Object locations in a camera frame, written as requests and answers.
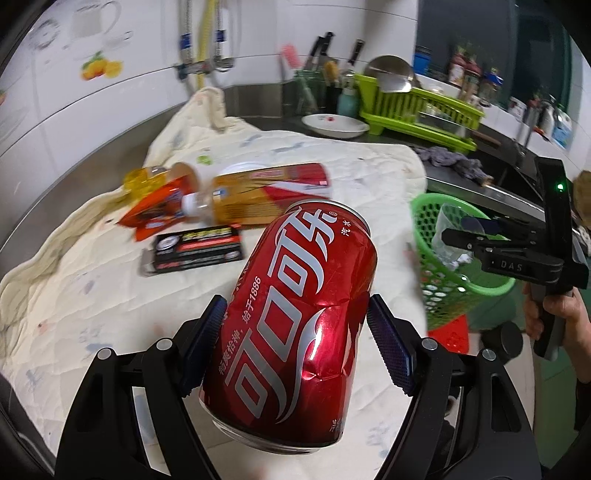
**green dish rack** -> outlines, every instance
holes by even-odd
[[[484,113],[453,98],[419,88],[408,93],[383,93],[373,77],[355,76],[361,92],[360,116],[369,124],[371,135],[381,135],[384,128],[429,140],[455,152],[476,151],[470,138],[456,137],[445,130],[415,124],[417,114],[429,103],[451,120],[471,130],[477,130]]]
[[[439,261],[431,249],[431,240],[435,235],[439,209],[446,203],[458,207],[457,217],[452,219],[455,228],[461,229],[461,217],[466,215],[488,218],[469,203],[441,193],[423,193],[411,202],[429,330],[442,327],[469,312],[484,299],[508,293],[515,285],[514,278],[482,271],[477,258],[461,265],[456,271],[450,271]],[[505,239],[500,235],[490,238]]]

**coca-cola can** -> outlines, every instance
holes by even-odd
[[[200,393],[218,428],[275,453],[339,440],[376,263],[367,223],[340,203],[297,202],[266,228]]]

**bowl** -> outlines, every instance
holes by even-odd
[[[369,130],[369,125],[355,118],[330,113],[307,115],[301,119],[302,123],[313,132],[330,138],[355,138]]]
[[[413,84],[413,68],[400,57],[382,55],[370,61],[363,74],[374,77],[384,93],[407,93]]]

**fruit sticker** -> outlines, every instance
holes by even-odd
[[[123,70],[122,61],[109,61],[104,58],[101,51],[98,51],[89,61],[82,65],[81,77],[87,81],[102,75],[114,79],[119,76],[121,70]]]

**quilted blanket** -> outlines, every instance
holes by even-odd
[[[211,165],[199,158],[206,155]],[[421,162],[403,145],[359,144],[285,131],[263,132],[225,116],[223,93],[197,92],[153,142],[145,164],[193,165],[204,178],[232,164],[323,163],[333,199],[369,223],[378,251],[373,292],[392,312],[426,334],[418,288],[408,202],[426,188]],[[230,297],[245,261],[177,273],[139,274],[142,250],[133,232],[116,224],[128,210],[122,189],[91,199],[73,212],[31,260],[0,283],[0,368],[49,448],[57,453],[68,410],[96,352],[141,351],[173,336],[201,315],[214,294]],[[177,225],[170,231],[199,225]],[[252,252],[262,229],[243,231]],[[367,327],[342,440],[312,455],[278,456],[253,450],[217,431],[197,392],[187,410],[222,478],[358,478],[379,468],[410,400],[392,385]],[[166,471],[145,395],[135,392],[140,429],[155,468]],[[224,461],[231,455],[233,462]]]

